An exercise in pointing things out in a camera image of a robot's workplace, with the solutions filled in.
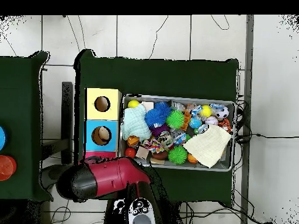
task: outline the light blue cloth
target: light blue cloth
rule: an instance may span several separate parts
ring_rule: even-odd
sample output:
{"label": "light blue cloth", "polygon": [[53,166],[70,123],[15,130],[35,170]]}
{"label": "light blue cloth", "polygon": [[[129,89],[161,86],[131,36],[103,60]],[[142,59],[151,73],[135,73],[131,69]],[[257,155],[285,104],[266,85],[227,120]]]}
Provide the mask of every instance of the light blue cloth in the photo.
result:
{"label": "light blue cloth", "polygon": [[129,136],[139,137],[140,141],[151,137],[152,132],[144,120],[146,113],[147,111],[142,104],[124,110],[124,121],[120,126],[124,140],[128,140]]}

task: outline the blue box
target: blue box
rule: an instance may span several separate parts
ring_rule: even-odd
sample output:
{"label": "blue box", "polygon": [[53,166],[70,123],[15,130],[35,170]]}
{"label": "blue box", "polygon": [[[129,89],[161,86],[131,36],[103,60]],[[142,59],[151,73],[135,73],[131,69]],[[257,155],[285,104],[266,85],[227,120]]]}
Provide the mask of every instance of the blue box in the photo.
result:
{"label": "blue box", "polygon": [[[117,151],[119,127],[118,121],[87,120],[86,122],[86,151]],[[93,130],[97,127],[106,127],[110,130],[111,140],[106,145],[98,145],[92,140]]]}

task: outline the green spiky ball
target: green spiky ball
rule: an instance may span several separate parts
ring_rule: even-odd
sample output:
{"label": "green spiky ball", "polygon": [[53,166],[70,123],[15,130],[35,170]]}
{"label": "green spiky ball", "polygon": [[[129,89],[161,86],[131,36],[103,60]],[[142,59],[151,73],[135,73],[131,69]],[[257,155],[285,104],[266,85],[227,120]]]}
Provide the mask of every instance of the green spiky ball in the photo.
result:
{"label": "green spiky ball", "polygon": [[180,111],[174,110],[167,117],[166,123],[170,128],[178,129],[184,124],[184,114],[182,114]]}
{"label": "green spiky ball", "polygon": [[182,146],[176,146],[168,152],[168,159],[174,164],[183,164],[187,156],[188,152]]}

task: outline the red lid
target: red lid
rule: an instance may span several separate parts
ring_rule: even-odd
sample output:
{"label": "red lid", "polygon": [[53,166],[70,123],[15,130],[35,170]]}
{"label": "red lid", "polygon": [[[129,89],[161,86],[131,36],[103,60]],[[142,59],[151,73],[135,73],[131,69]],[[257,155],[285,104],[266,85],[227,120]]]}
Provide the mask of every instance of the red lid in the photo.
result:
{"label": "red lid", "polygon": [[10,178],[16,171],[16,161],[5,155],[0,155],[0,181]]}

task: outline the gray plastic bin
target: gray plastic bin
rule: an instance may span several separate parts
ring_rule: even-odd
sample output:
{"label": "gray plastic bin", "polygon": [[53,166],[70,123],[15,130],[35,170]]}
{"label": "gray plastic bin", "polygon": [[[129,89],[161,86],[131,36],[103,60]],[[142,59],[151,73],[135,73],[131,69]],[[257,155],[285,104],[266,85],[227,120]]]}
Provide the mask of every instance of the gray plastic bin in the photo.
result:
{"label": "gray plastic bin", "polygon": [[[160,164],[152,164],[152,167],[160,167],[160,168],[167,168],[167,169],[189,169],[189,170],[208,170],[208,171],[215,171],[215,172],[227,172],[231,170],[232,165],[234,164],[234,147],[235,147],[235,123],[237,119],[236,113],[236,104],[232,101],[221,101],[221,100],[201,100],[201,99],[189,99],[189,98],[177,98],[177,97],[162,97],[162,96],[149,96],[149,95],[133,95],[133,94],[125,94],[121,100],[121,109],[122,113],[120,114],[120,123],[123,123],[123,114],[124,109],[127,108],[128,102],[130,100],[138,100],[139,102],[167,102],[168,100],[173,100],[175,102],[179,102],[184,104],[185,106],[188,103],[194,104],[210,104],[210,103],[218,103],[223,104],[228,107],[230,112],[228,116],[228,120],[230,121],[232,127],[232,138],[229,141],[226,152],[221,157],[221,159],[211,168],[205,167],[200,163],[192,164],[188,162],[188,160],[182,165],[176,165],[172,162],[166,160],[164,165]],[[121,130],[119,132],[119,151],[118,156],[123,156],[124,152],[127,148],[127,142],[122,139]],[[139,158],[135,158],[138,163],[142,163],[143,166],[149,166],[149,158],[148,160],[143,160]]]}

